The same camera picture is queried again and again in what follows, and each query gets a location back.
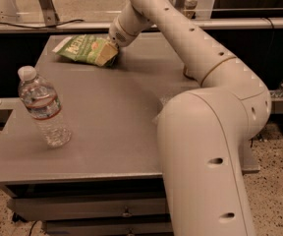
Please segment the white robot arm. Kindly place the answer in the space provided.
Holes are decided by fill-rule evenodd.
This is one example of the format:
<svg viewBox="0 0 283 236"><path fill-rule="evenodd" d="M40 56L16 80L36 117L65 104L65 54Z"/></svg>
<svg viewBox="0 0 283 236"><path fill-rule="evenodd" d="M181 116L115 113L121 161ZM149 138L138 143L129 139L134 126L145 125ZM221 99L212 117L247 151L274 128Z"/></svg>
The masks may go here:
<svg viewBox="0 0 283 236"><path fill-rule="evenodd" d="M172 0L129 0L109 29L111 48L157 26L199 87L163 107L157 125L174 236L255 236L240 155L266 124L269 90Z"/></svg>

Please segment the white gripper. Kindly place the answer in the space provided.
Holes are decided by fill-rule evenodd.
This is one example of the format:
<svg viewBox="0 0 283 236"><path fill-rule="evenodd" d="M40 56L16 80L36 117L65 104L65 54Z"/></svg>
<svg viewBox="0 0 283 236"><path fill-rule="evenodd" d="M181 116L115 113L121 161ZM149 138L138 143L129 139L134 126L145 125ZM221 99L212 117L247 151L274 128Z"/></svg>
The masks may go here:
<svg viewBox="0 0 283 236"><path fill-rule="evenodd" d="M129 46L143 30L150 29L152 26L151 20L139 13L131 3L128 3L109 28L109 39L112 42L105 41L100 44L95 64L104 66L118 54L118 46Z"/></svg>

